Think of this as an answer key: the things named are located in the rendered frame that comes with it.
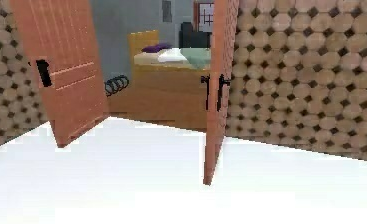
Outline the wooden bed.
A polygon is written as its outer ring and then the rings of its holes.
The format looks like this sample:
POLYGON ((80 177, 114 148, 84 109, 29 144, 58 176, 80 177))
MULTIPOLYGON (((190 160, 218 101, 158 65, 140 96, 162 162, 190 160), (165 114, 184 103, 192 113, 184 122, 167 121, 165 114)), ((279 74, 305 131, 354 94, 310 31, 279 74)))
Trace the wooden bed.
POLYGON ((201 76, 209 69, 194 69, 188 61, 159 62, 158 53, 145 53, 142 49, 158 43, 157 30, 130 33, 127 35, 131 63, 131 84, 145 92, 152 111, 146 119, 152 123, 177 128, 205 131, 207 111, 205 108, 206 85, 201 76))

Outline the orange room door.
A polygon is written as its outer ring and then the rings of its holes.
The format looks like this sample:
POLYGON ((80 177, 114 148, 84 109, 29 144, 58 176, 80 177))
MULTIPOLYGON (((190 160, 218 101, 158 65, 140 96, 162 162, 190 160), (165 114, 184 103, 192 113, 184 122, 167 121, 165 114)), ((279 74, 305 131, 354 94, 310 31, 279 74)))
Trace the orange room door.
POLYGON ((203 183, 210 185, 225 137, 240 0, 215 0, 203 183))
POLYGON ((108 117, 89 0, 10 0, 24 52, 57 146, 63 148, 108 117), (36 61, 49 63, 42 85, 36 61))

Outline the white pillow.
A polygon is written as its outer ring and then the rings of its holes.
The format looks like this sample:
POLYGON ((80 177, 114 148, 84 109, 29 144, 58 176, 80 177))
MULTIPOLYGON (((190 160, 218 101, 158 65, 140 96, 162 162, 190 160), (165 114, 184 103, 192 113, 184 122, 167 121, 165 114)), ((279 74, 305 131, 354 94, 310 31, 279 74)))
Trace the white pillow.
POLYGON ((181 53, 180 48, 165 49, 159 56, 159 62, 185 62, 187 58, 181 53))

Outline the green blanket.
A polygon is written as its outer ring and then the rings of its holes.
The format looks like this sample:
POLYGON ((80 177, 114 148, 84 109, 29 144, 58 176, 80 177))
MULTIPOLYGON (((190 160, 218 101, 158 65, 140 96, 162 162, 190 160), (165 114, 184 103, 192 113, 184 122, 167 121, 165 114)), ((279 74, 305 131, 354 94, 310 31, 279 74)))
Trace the green blanket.
POLYGON ((181 48, 181 54, 194 69, 209 69, 211 64, 211 50, 208 48, 181 48))

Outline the purple pillow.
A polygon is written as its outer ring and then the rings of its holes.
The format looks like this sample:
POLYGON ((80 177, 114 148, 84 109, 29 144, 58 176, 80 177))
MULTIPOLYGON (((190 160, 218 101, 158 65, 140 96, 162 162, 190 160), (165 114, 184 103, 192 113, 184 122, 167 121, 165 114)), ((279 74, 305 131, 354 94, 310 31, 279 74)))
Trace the purple pillow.
POLYGON ((155 45, 146 46, 142 49, 142 51, 145 53, 158 53, 161 50, 171 49, 171 48, 172 48, 172 45, 169 43, 158 43, 155 45))

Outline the window with dark frame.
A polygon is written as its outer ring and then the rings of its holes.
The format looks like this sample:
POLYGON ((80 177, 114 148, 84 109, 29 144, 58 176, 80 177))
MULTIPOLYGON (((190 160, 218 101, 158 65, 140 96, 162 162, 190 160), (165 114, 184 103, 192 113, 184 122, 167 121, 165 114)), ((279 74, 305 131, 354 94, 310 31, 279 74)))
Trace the window with dark frame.
POLYGON ((200 32, 212 32, 214 4, 212 2, 194 2, 194 28, 200 32))

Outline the grey framed wall picture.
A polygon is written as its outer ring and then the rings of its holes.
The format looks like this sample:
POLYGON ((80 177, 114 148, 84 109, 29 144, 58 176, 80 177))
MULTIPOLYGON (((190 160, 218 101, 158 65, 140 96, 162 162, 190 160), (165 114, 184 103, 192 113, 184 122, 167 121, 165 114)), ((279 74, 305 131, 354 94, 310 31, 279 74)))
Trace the grey framed wall picture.
POLYGON ((172 22, 172 2, 170 0, 162 0, 162 20, 165 23, 172 22))

